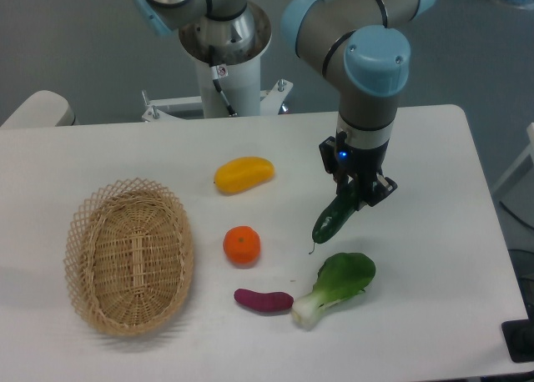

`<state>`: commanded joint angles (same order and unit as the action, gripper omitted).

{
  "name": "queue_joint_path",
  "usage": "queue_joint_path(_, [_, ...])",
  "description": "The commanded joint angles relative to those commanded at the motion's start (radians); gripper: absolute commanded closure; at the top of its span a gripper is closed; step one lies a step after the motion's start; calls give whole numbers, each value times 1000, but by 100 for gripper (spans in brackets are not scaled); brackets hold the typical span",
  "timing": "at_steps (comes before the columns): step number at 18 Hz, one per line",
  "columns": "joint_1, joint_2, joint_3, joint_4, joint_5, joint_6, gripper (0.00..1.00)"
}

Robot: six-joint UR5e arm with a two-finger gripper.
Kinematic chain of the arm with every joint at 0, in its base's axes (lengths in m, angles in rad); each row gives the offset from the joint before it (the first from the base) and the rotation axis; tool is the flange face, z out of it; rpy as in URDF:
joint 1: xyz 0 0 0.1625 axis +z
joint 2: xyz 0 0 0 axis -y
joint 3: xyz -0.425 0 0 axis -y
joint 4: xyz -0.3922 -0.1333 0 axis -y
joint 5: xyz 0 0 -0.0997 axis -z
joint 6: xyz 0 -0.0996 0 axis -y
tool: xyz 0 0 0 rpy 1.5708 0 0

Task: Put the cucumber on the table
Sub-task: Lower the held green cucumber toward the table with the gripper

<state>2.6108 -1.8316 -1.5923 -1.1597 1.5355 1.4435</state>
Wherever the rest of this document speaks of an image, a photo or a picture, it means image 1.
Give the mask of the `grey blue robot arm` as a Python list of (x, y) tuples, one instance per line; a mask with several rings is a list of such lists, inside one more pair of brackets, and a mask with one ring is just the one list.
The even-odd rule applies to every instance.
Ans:
[[(395, 190), (382, 171), (411, 47), (398, 27), (436, 0), (292, 0), (280, 33), (294, 54), (337, 89), (335, 134), (320, 145), (341, 203), (374, 206)], [(204, 116), (254, 116), (259, 61), (271, 24), (250, 0), (133, 0), (160, 35), (177, 33), (195, 61)]]

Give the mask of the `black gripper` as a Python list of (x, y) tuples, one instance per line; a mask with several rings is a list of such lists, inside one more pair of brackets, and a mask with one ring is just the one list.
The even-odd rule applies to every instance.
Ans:
[(360, 198), (358, 209), (365, 206), (374, 207), (397, 188), (397, 183), (382, 174), (382, 164), (389, 142), (376, 148), (353, 148), (346, 144), (344, 150), (345, 170), (335, 173), (336, 194), (343, 192), (350, 181), (350, 177), (357, 179), (360, 184)]

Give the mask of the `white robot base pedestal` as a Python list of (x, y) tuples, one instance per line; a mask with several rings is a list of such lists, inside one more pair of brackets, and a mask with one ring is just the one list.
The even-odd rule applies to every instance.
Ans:
[(261, 88), (261, 57), (269, 48), (272, 29), (266, 13), (252, 2), (236, 18), (218, 21), (201, 17), (183, 26), (178, 37), (193, 61), (199, 95), (150, 99), (143, 94), (143, 121), (190, 118), (232, 118), (287, 113), (285, 101), (294, 84), (284, 78)]

